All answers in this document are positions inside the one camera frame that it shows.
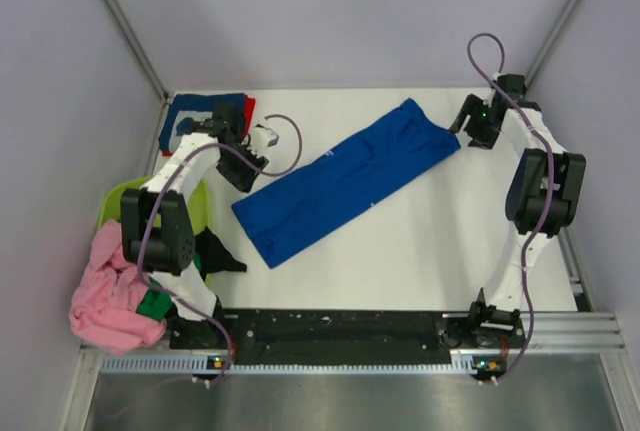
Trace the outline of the royal blue printed t-shirt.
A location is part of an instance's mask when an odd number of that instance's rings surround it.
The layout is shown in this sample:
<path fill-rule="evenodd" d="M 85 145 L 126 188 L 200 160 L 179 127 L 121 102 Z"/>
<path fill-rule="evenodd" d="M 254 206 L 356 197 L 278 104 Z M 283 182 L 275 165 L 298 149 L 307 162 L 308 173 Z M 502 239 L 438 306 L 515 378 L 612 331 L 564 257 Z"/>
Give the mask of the royal blue printed t-shirt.
<path fill-rule="evenodd" d="M 458 138 L 406 99 L 308 165 L 234 203 L 235 217 L 275 268 L 460 149 Z"/>

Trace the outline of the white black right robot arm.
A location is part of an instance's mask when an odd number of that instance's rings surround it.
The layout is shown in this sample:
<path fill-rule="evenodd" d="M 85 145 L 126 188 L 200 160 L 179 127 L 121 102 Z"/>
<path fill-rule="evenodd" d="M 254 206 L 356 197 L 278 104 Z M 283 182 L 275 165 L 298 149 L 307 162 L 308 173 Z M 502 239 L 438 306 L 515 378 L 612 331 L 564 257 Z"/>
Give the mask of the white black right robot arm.
<path fill-rule="evenodd" d="M 541 108 L 526 98 L 524 77 L 499 74 L 492 83 L 505 92 L 487 98 L 470 94 L 449 128 L 464 132 L 469 146 L 491 150 L 506 139 L 518 162 L 506 192 L 504 211 L 510 229 L 491 278 L 476 304 L 482 311 L 467 321 L 469 339 L 487 347 L 526 305 L 522 274 L 532 270 L 544 248 L 574 220 L 586 158 L 567 151 L 543 121 Z"/>

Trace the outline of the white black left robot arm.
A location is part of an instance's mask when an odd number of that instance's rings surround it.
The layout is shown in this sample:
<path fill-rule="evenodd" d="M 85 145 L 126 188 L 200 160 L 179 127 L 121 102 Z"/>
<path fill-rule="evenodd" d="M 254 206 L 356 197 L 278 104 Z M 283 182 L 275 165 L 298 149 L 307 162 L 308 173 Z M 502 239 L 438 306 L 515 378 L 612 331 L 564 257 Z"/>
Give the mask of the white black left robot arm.
<path fill-rule="evenodd" d="M 244 112 L 229 103 L 216 105 L 203 120 L 188 118 L 160 171 L 120 198 L 125 258 L 169 292 L 179 317 L 194 321 L 192 335 L 209 348 L 224 341 L 227 325 L 214 315 L 217 297 L 194 263 L 196 238 L 188 202 L 212 168 L 236 190 L 251 190 L 278 135 L 265 122 L 250 129 L 246 124 Z"/>

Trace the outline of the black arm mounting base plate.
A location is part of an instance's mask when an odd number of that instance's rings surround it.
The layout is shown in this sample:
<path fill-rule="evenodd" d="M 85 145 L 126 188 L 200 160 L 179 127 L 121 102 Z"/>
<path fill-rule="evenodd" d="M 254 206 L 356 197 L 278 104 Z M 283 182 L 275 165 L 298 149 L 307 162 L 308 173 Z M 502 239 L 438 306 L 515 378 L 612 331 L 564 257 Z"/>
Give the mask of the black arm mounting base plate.
<path fill-rule="evenodd" d="M 174 350 L 226 350 L 237 365 L 446 364 L 455 349 L 502 352 L 525 342 L 519 318 L 506 326 L 481 313 L 227 308 L 221 329 L 169 320 Z"/>

